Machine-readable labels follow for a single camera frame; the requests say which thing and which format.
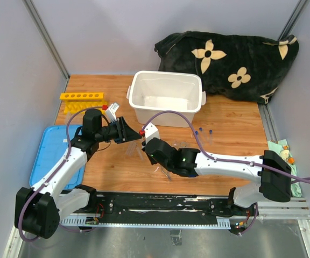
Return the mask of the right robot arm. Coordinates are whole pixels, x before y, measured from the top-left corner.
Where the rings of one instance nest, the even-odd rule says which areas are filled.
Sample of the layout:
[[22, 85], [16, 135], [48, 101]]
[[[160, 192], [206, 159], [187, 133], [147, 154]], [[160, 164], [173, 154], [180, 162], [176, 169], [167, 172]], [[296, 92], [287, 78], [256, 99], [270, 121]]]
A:
[[151, 164], [160, 164], [181, 177], [221, 175], [248, 180], [247, 185], [229, 192], [227, 210], [233, 215], [265, 199], [280, 203], [291, 199], [291, 168], [271, 150], [260, 156], [217, 155], [195, 148], [176, 149], [153, 138], [143, 142], [143, 151]]

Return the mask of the clear test tube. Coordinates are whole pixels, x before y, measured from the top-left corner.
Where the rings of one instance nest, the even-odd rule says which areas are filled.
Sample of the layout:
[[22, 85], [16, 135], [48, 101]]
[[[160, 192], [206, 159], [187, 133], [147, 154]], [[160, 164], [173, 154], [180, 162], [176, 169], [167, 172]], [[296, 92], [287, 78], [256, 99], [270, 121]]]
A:
[[142, 152], [141, 148], [140, 147], [136, 147], [136, 151], [137, 151], [140, 159], [143, 161], [144, 158], [143, 158], [143, 152]]
[[135, 146], [136, 146], [136, 143], [135, 142], [131, 142], [129, 145], [128, 145], [128, 148], [126, 150], [126, 155], [128, 156], [132, 156], [133, 155], [133, 152], [135, 150]]
[[140, 155], [140, 149], [135, 142], [131, 144], [131, 149], [130, 149], [130, 155], [134, 155], [134, 154]]

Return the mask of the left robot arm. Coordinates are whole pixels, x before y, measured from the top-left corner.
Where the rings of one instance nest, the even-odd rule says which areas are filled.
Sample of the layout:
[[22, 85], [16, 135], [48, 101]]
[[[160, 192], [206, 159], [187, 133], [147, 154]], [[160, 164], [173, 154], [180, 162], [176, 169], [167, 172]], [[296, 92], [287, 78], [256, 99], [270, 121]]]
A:
[[59, 226], [61, 219], [83, 209], [95, 212], [98, 206], [96, 189], [78, 185], [70, 193], [61, 195], [72, 176], [98, 151], [101, 142], [117, 144], [141, 139], [123, 117], [103, 126], [106, 116], [95, 108], [83, 109], [82, 128], [74, 138], [68, 139], [68, 147], [56, 165], [31, 188], [20, 188], [16, 194], [15, 227], [20, 237], [24, 233], [36, 238], [48, 239]]

